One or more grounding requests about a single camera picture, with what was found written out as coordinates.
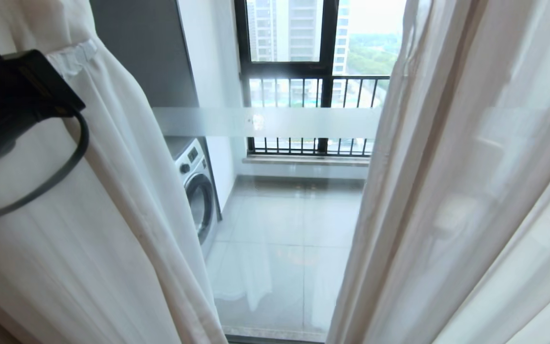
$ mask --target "window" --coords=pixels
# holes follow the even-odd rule
[[[323,20],[323,8],[325,3],[333,0],[234,0],[235,8],[241,6],[245,8],[243,18],[246,22],[244,35],[247,35],[249,51],[257,50],[270,45],[274,49],[278,42],[280,46],[279,53],[274,53],[273,62],[291,62],[292,56],[289,48],[293,46],[312,46],[319,52],[321,49],[321,32]],[[277,33],[286,33],[285,46],[281,39],[275,35]],[[259,41],[260,38],[272,37],[268,44]],[[306,39],[305,43],[292,39]],[[319,53],[313,51],[303,54],[309,56],[304,62],[318,62]],[[250,61],[260,62],[257,54],[250,56]]]
[[[315,37],[312,29],[293,29],[290,30],[290,37]]]
[[[290,54],[302,55],[312,54],[313,48],[290,48]]]
[[[294,18],[313,18],[317,11],[313,10],[292,10],[292,19]]]
[[[313,40],[310,38],[292,38],[290,39],[290,46],[305,46],[305,45],[313,45]]]
[[[290,61],[305,62],[305,61],[311,61],[312,58],[313,58],[312,56],[291,56]]]
[[[314,5],[315,0],[290,0],[290,7],[309,7]]]
[[[256,17],[257,18],[268,18],[271,15],[271,11],[269,10],[256,10]]]
[[[313,28],[313,26],[312,19],[292,19],[290,21],[290,28]]]
[[[354,0],[346,6],[345,14],[354,13],[354,11],[366,11],[369,0]],[[345,41],[338,39],[337,45],[347,45],[345,48],[336,48],[336,54],[347,55],[347,69],[345,72],[351,75],[390,75],[393,65],[396,62],[400,45],[402,43],[402,21],[400,18],[404,14],[404,1],[397,3],[391,0],[391,7],[388,11],[375,11],[371,15],[362,17],[338,18],[337,33],[345,33]],[[339,15],[343,14],[343,9],[339,7]],[[354,25],[370,27],[373,22],[381,22],[384,29],[379,33],[355,33]],[[380,106],[385,98],[385,92],[389,86],[388,80],[380,80],[377,83],[376,98],[373,106]]]

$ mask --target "white wall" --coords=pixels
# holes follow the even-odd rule
[[[208,108],[242,107],[232,0],[178,0],[199,98]],[[206,137],[218,201],[224,209],[237,172],[228,137]]]

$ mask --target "washing machine control panel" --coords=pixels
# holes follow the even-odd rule
[[[188,165],[187,163],[182,163],[180,166],[180,172],[181,174],[190,172],[190,165]]]
[[[199,155],[199,152],[197,152],[196,148],[192,147],[192,150],[190,150],[190,153],[188,153],[188,160],[190,161],[190,163],[192,163],[194,159],[196,159],[197,155]]]

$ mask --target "sheer curtain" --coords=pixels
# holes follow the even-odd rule
[[[85,158],[0,218],[0,342],[225,343],[183,185],[139,85],[95,33],[88,0],[0,0],[0,53],[72,54],[87,105]],[[0,207],[74,151],[79,126],[46,120],[0,159]]]
[[[328,343],[550,343],[550,1],[403,36]]]

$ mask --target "black strap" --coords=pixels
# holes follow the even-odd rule
[[[52,189],[55,185],[57,185],[63,179],[65,179],[65,177],[67,177],[69,172],[71,172],[74,167],[78,165],[78,163],[86,153],[89,143],[89,131],[86,120],[79,113],[79,111],[76,111],[72,107],[66,107],[66,109],[72,112],[73,116],[78,119],[78,122],[80,124],[80,139],[78,142],[78,147],[65,163],[65,165],[63,165],[63,167],[61,167],[55,174],[53,174],[52,177],[48,178],[48,180],[42,183],[42,185],[37,187],[37,189],[29,192],[28,194],[26,194],[26,196],[19,199],[18,201],[15,201],[14,203],[11,203],[10,205],[7,205],[3,208],[0,208],[0,217],[15,211],[20,207],[23,207],[24,205],[35,200],[35,198],[38,198],[42,194],[45,194],[48,190]]]

